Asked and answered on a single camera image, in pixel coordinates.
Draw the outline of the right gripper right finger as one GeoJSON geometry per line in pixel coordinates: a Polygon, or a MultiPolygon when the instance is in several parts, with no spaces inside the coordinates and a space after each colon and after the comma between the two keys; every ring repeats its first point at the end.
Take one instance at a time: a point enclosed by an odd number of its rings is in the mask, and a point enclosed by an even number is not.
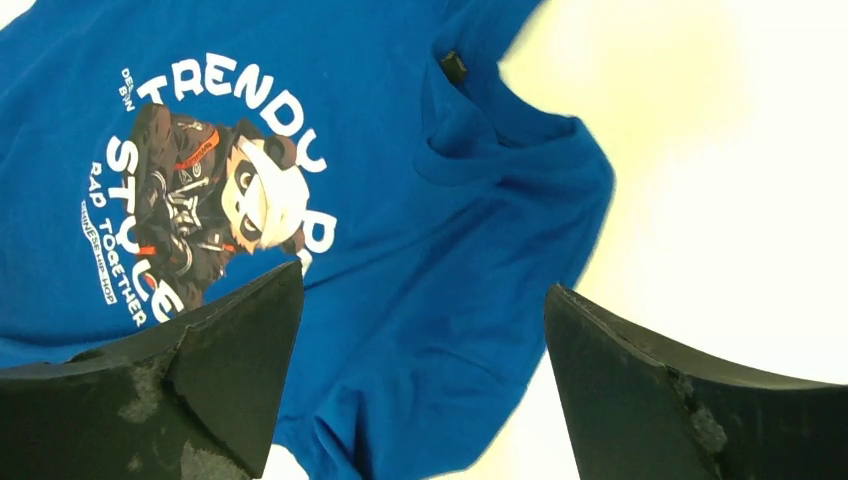
{"type": "Polygon", "coordinates": [[[561,285],[544,326],[581,478],[846,479],[845,386],[710,355],[561,285]]]}

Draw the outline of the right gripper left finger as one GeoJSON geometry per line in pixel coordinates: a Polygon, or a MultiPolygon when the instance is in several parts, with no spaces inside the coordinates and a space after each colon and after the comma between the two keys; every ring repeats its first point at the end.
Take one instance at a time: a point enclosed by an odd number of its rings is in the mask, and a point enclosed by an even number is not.
{"type": "Polygon", "coordinates": [[[63,363],[1,372],[5,479],[257,479],[304,287],[290,262],[63,363]]]}

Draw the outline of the blue printed t-shirt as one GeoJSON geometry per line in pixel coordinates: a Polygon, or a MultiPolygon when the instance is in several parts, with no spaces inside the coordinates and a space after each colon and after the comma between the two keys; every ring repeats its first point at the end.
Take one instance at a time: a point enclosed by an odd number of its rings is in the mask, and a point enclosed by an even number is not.
{"type": "Polygon", "coordinates": [[[38,1],[1,31],[1,363],[60,362],[277,265],[274,432],[314,479],[471,466],[613,171],[498,61],[532,1],[38,1]]]}

